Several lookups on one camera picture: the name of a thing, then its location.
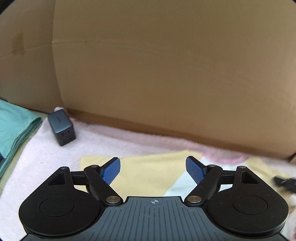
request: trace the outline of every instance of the brown tape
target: brown tape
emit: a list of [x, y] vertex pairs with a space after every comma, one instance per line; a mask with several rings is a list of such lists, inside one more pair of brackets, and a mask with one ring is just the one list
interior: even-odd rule
[[24, 36], [23, 33], [20, 32], [12, 37], [12, 54], [24, 54]]

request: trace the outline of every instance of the folded cloth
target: folded cloth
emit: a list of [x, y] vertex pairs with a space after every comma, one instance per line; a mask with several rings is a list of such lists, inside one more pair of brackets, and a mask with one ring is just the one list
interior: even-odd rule
[[[121, 158], [121, 170], [111, 187], [125, 200], [127, 196], [181, 196], [184, 199], [195, 187], [196, 183], [185, 170], [187, 156], [194, 156], [204, 165], [217, 164], [224, 170], [236, 170], [236, 165], [212, 163], [202, 154], [194, 151], [180, 151], [174, 153], [125, 157]], [[102, 166], [112, 157], [84, 156], [81, 158], [79, 169], [97, 164]], [[291, 175], [270, 168], [258, 157], [251, 157], [240, 165], [247, 166], [263, 181], [280, 194], [289, 205], [289, 218], [283, 234], [294, 240], [295, 206], [292, 203], [289, 191], [274, 185], [272, 178], [280, 176], [290, 178]], [[220, 190], [230, 188], [232, 185], [222, 185]], [[86, 191], [84, 186], [76, 188]]]
[[19, 146], [41, 123], [31, 111], [0, 100], [0, 178]]

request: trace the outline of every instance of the beige floor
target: beige floor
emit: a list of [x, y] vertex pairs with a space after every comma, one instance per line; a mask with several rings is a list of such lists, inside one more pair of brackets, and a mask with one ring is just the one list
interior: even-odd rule
[[[44, 120], [47, 117], [47, 114], [44, 113], [39, 113], [39, 112], [34, 112], [36, 115], [40, 116], [42, 118], [42, 120]], [[20, 155], [22, 153], [22, 151], [24, 150], [26, 144], [29, 142], [29, 140], [31, 140], [31, 138], [36, 134], [36, 132], [38, 131], [40, 125], [33, 131], [33, 133], [25, 140], [25, 142], [18, 148], [17, 152], [15, 153], [15, 156], [13, 157], [13, 159], [11, 160], [8, 168], [6, 169], [6, 171], [4, 172], [2, 178], [0, 179], [0, 195], [2, 194], [3, 188], [8, 180], [8, 178], [10, 177], [10, 175], [13, 172], [13, 169], [15, 168], [15, 165], [18, 161], [18, 159], [20, 158]]]

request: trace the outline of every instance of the black charger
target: black charger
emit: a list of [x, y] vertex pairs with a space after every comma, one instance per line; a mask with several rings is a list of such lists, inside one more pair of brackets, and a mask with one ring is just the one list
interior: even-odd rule
[[60, 146], [64, 146], [76, 139], [73, 123], [63, 109], [49, 114], [47, 118]]

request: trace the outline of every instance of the silver screw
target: silver screw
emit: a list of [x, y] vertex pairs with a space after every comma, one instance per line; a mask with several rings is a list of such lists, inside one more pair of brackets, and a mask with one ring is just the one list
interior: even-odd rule
[[108, 203], [118, 203], [120, 201], [120, 197], [117, 196], [109, 196], [106, 198]]
[[187, 198], [187, 201], [192, 202], [192, 203], [198, 203], [198, 202], [201, 202], [201, 200], [202, 200], [202, 198], [200, 196], [195, 196], [195, 195], [189, 196]]

